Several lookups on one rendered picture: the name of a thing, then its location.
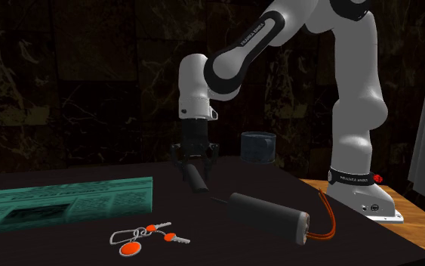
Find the teal patterned box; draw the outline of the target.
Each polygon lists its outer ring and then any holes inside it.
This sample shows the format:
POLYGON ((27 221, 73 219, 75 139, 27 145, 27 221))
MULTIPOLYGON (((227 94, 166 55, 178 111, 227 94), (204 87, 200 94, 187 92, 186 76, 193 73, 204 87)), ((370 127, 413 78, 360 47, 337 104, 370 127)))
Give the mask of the teal patterned box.
POLYGON ((0 190, 0 233, 152 211, 153 179, 0 190))

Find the dark blue cup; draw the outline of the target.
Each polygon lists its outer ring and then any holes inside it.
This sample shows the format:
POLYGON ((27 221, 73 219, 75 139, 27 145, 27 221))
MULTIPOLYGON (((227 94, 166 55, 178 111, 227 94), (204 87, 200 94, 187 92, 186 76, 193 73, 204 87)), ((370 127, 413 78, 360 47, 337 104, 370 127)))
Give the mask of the dark blue cup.
POLYGON ((269 164, 276 157, 276 135, 264 131, 242 132, 240 158, 245 162, 269 164))

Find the small black cylinder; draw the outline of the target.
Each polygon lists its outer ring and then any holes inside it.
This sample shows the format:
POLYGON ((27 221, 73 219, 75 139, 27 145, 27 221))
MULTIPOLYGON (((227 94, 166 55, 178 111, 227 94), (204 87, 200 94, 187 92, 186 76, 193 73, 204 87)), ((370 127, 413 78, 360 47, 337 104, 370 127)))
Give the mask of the small black cylinder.
POLYGON ((199 171, 193 164, 186 164, 184 166, 183 176, 193 193, 206 193, 209 191, 199 171))

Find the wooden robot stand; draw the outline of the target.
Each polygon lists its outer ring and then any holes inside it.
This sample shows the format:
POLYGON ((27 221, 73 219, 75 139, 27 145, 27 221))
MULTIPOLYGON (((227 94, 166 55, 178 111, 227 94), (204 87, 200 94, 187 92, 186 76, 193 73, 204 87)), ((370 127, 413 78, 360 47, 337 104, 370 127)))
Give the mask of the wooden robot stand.
POLYGON ((403 224, 382 224, 382 226, 425 249, 425 211, 409 202, 392 188, 386 185, 380 187, 394 199, 396 209, 404 217, 403 224))

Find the black table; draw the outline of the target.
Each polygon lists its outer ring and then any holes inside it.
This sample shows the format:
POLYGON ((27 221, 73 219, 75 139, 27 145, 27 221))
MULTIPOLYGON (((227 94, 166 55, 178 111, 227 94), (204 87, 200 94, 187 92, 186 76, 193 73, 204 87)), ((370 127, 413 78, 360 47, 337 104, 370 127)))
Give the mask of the black table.
POLYGON ((313 233, 331 230, 316 189, 235 156, 218 160, 206 193, 169 162, 0 174, 0 189, 144 176, 151 213, 0 234, 0 266, 425 266, 424 249, 334 199, 336 234, 303 246, 230 220, 212 197, 243 193, 307 212, 313 233))

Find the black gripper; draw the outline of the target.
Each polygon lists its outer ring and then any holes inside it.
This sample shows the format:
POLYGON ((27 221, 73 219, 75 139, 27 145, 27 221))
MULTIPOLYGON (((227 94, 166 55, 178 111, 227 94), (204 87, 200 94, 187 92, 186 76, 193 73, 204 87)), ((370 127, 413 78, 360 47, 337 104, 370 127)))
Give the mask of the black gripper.
POLYGON ((186 156, 201 156, 204 154, 205 179, 209 179, 212 165, 218 158, 219 144, 208 141, 208 120, 207 119, 183 119, 181 121, 181 145, 171 145, 171 161, 185 180, 184 166, 186 156))

